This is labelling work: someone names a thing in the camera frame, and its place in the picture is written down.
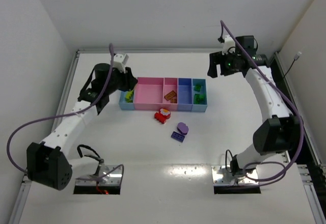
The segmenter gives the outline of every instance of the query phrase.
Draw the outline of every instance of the robotic arm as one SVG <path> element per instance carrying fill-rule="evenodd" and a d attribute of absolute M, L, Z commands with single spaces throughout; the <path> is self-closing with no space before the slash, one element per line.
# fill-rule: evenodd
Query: robotic arm
<path fill-rule="evenodd" d="M 265 55 L 256 55 L 254 48 L 254 37 L 236 37 L 245 50 L 252 56 L 252 59 L 259 66 L 266 77 L 273 82 L 271 69 Z M 235 47 L 230 36 L 225 36 L 223 50 L 209 55 L 210 65 L 207 75 L 216 78 L 216 66 L 220 65 L 221 75 L 227 76 L 241 72 L 250 84 L 257 98 L 261 114 L 262 125 L 254 132 L 253 143 L 242 153 L 235 155 L 230 163 L 233 175 L 242 172 L 242 169 L 253 162 L 263 162 L 267 158 L 291 150 L 297 146 L 300 127 L 296 116 L 288 109 L 280 94 L 276 92 L 250 65 L 241 50 Z M 256 164 L 248 166 L 250 171 Z"/>
<path fill-rule="evenodd" d="M 68 185 L 73 170 L 78 171 L 78 176 L 98 173 L 100 164 L 104 162 L 103 159 L 85 155 L 81 159 L 67 160 L 67 156 L 81 132 L 107 105 L 109 95 L 116 90 L 131 91 L 134 89 L 138 81 L 133 77 L 131 69 L 125 66 L 127 60 L 128 55 L 126 54 L 114 56 L 112 73 L 103 96 L 95 106 L 83 113 L 78 113 L 96 101 L 108 76 L 109 64 L 95 65 L 71 111 L 76 115 L 63 119 L 62 123 L 41 143 L 29 145 L 27 169 L 30 180 L 62 190 Z"/>

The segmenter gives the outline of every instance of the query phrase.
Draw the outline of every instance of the purple toy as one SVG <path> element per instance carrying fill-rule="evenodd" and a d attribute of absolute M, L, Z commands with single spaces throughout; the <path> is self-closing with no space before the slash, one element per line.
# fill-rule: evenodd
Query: purple toy
<path fill-rule="evenodd" d="M 184 124 L 183 122 L 180 122 L 177 126 L 178 131 L 182 134 L 182 135 L 187 135 L 189 132 L 189 128 L 187 127 L 186 124 Z"/>
<path fill-rule="evenodd" d="M 175 131 L 172 133 L 171 138 L 173 138 L 173 139 L 175 139 L 175 140 L 177 140 L 177 141 L 179 141 L 181 143 L 184 140 L 184 136 L 179 134 L 178 132 L 175 132 Z"/>

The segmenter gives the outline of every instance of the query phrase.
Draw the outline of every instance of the orange toy block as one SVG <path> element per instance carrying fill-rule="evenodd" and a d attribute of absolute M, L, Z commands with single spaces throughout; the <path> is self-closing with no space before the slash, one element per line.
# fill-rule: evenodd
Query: orange toy block
<path fill-rule="evenodd" d="M 178 101 L 177 98 L 171 98 L 171 99 L 170 99 L 170 102 L 171 102 L 171 103 L 177 103 L 177 101 Z"/>
<path fill-rule="evenodd" d="M 171 92 L 169 92 L 168 94 L 166 94 L 166 95 L 164 96 L 164 98 L 165 98 L 167 101 L 169 101 L 171 98 L 173 98 L 173 97 L 175 97 L 175 96 L 177 96 L 177 93 L 174 92 L 174 91 L 172 90 Z"/>

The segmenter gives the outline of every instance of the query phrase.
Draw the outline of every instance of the white tabletop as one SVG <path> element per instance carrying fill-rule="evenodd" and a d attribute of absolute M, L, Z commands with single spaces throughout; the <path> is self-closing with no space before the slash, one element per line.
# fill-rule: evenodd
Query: white tabletop
<path fill-rule="evenodd" d="M 73 195 L 74 181 L 63 191 L 33 183 L 20 223 L 314 223 L 295 165 L 282 181 L 262 187 L 261 194 L 213 194 L 210 165 L 223 164 L 226 149 L 243 151 L 261 124 L 258 103 L 240 73 L 207 77 L 207 53 L 129 57 L 134 76 L 207 79 L 206 112 L 172 112 L 162 125 L 153 111 L 120 110 L 120 93 L 112 94 L 75 146 L 90 145 L 107 164 L 125 164 L 121 194 Z M 104 53 L 80 55 L 66 112 L 94 65 L 109 58 Z M 189 127 L 182 144 L 170 138 L 179 122 Z M 75 146 L 69 158 L 77 157 Z M 282 162 L 280 156 L 273 159 Z M 258 175 L 279 170 L 262 166 Z"/>

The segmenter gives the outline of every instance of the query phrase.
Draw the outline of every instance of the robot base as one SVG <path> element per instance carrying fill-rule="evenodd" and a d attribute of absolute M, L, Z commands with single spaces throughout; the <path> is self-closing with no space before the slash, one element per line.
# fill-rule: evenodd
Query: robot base
<path fill-rule="evenodd" d="M 117 165 L 103 165 L 99 171 L 99 175 L 106 174 L 106 172 L 116 166 Z M 109 195 L 120 194 L 122 177 L 122 169 L 120 167 L 106 177 L 103 177 L 103 180 L 98 183 L 98 189 L 101 191 L 108 191 Z M 73 194 L 103 194 L 99 192 L 98 189 L 96 189 L 96 181 L 76 180 Z"/>
<path fill-rule="evenodd" d="M 212 165 L 212 176 L 214 194 L 234 194 L 234 193 L 261 193 L 259 183 L 252 181 L 242 174 L 232 175 L 225 165 Z M 252 178 L 258 178 L 257 170 L 253 169 L 248 173 Z"/>

